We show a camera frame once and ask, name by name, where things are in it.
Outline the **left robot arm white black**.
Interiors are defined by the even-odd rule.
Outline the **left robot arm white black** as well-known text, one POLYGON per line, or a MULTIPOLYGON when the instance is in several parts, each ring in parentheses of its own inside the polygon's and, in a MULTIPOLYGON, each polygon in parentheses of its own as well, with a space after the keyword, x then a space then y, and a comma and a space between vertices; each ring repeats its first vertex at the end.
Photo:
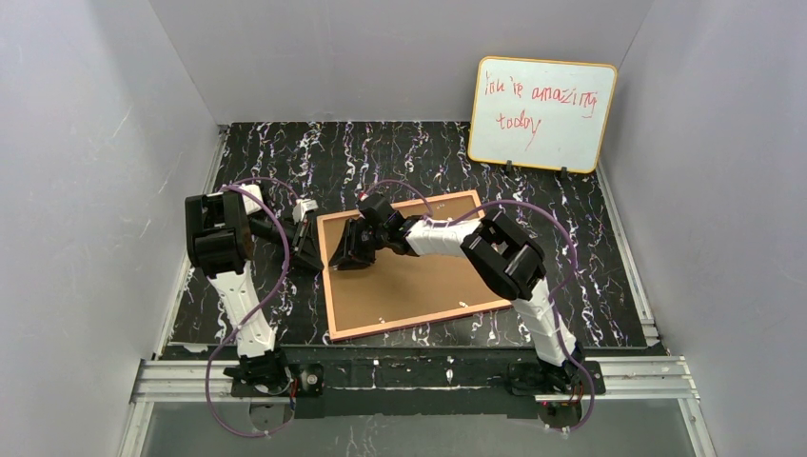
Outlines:
POLYGON ((283 249, 281 276, 291 268, 319 272, 324 268, 317 235, 314 199, 297 198, 291 215, 273 215, 261 187, 227 186, 185 201, 187 252, 190 263, 212 284, 235 330, 237 354, 256 362, 279 354, 277 329, 262 311, 252 282, 254 239, 283 249))

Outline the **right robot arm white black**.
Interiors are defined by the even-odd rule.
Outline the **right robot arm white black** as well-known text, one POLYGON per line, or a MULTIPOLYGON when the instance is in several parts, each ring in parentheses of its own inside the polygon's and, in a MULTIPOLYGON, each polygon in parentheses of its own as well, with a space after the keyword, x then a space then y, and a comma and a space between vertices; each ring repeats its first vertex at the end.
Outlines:
POLYGON ((500 209, 502 204, 483 205, 486 214, 480 219, 465 213, 437 220, 427 214, 404 216, 380 193, 369 193, 358 203, 358 216, 346 221, 328 264, 340 270, 368 268, 385 248, 413 257, 463 258, 518 312, 541 362, 558 368, 574 364, 577 341, 551 303, 544 252, 500 209))

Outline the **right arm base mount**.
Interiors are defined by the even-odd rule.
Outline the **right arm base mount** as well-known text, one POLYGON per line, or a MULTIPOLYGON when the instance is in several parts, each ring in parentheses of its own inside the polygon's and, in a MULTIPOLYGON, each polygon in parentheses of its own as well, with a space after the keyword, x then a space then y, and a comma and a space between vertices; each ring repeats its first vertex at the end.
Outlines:
POLYGON ((580 400, 591 391, 596 396, 606 393, 604 375, 596 362, 586 363, 584 372, 572 365, 566 368, 544 367, 538 363, 517 362, 507 366, 504 375, 508 392, 517 396, 553 396, 562 400, 580 400))

